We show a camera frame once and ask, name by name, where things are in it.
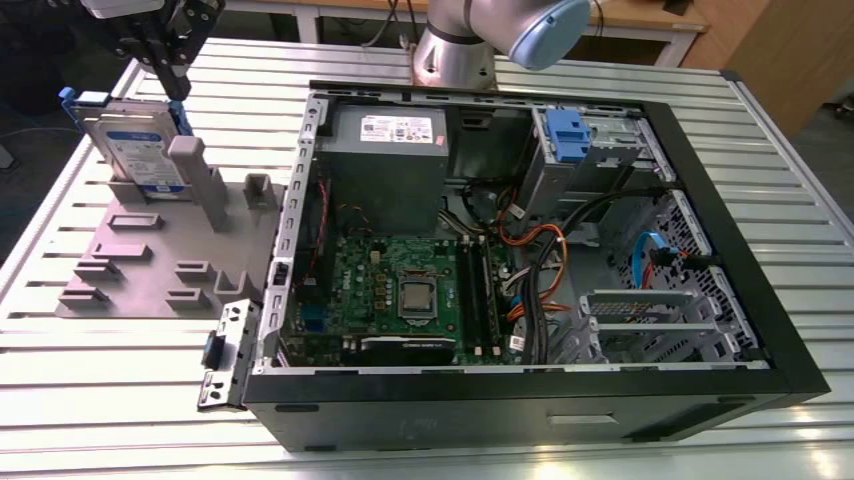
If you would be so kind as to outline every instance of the ram slot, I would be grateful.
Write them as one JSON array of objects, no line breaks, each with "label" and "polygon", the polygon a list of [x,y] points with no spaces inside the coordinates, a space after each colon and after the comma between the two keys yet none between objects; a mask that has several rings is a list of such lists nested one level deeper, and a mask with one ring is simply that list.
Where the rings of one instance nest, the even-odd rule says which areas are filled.
[{"label": "ram slot", "polygon": [[471,246],[467,242],[456,244],[456,283],[459,290],[460,310],[463,313],[463,343],[465,352],[477,354],[481,352],[480,322],[477,320],[476,290],[477,284],[473,277]]},{"label": "ram slot", "polygon": [[483,349],[488,347],[491,342],[491,331],[489,331],[489,298],[487,294],[487,274],[488,271],[484,269],[484,255],[483,255],[483,247],[477,244],[471,245],[471,255],[468,256],[469,268],[471,268],[471,277],[473,280],[473,310],[475,316],[473,320],[476,325],[473,326],[479,330],[479,343],[477,345],[481,347],[479,350],[475,350],[475,354],[483,352]]},{"label": "ram slot", "polygon": [[483,245],[483,277],[485,278],[484,288],[485,288],[485,296],[487,296],[487,328],[488,334],[485,335],[487,343],[489,346],[489,351],[492,355],[500,356],[501,349],[501,333],[499,329],[499,317],[497,317],[497,297],[496,297],[496,286],[493,277],[492,277],[492,252],[489,250],[489,244],[485,242],[485,239],[481,240],[480,244]]}]

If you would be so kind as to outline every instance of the black case frame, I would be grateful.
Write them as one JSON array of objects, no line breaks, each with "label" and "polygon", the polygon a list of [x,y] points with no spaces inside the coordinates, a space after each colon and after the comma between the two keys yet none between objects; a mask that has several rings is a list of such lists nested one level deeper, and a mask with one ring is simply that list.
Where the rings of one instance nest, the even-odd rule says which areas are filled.
[{"label": "black case frame", "polygon": [[432,98],[463,93],[476,95],[484,106],[516,98],[639,108],[759,337],[763,348],[755,353],[771,368],[250,375],[242,404],[289,450],[668,441],[830,391],[667,104],[337,82],[312,82],[310,89],[352,92],[326,98],[368,104],[380,102],[376,92],[401,94],[396,104],[403,105],[413,93]]}]

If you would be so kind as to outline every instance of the slotted aluminum surface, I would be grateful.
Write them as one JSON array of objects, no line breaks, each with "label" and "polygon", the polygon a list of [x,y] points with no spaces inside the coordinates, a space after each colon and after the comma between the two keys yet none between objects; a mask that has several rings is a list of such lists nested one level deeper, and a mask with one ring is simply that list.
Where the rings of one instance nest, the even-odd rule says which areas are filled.
[{"label": "slotted aluminum surface", "polygon": [[[53,317],[57,293],[112,199],[109,167],[84,140],[0,271],[0,476],[854,475],[851,227],[748,93],[716,72],[696,70],[561,62],[529,73],[505,60],[496,70],[503,90],[671,104],[832,393],[676,444],[289,454],[250,414],[194,412],[213,320]],[[308,80],[403,84],[408,68],[393,50],[212,39],[189,78],[185,107],[208,163],[226,180],[264,172],[284,183]],[[164,98],[156,79],[132,67],[114,93]]]}]

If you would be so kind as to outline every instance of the motherboard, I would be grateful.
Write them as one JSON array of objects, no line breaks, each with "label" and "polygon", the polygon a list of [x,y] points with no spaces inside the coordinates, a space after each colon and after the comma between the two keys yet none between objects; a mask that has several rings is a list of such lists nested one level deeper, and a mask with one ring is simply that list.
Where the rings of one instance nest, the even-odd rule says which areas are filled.
[{"label": "motherboard", "polygon": [[292,362],[505,361],[493,283],[505,247],[492,255],[483,239],[340,237],[334,250],[330,299],[301,304],[282,335]]}]

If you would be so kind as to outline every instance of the cpu socket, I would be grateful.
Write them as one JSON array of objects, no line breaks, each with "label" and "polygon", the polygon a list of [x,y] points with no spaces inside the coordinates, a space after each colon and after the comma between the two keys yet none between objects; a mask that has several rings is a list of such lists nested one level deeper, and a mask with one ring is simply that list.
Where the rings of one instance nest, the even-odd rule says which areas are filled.
[{"label": "cpu socket", "polygon": [[400,277],[397,280],[397,316],[407,323],[423,327],[439,316],[436,279]]}]

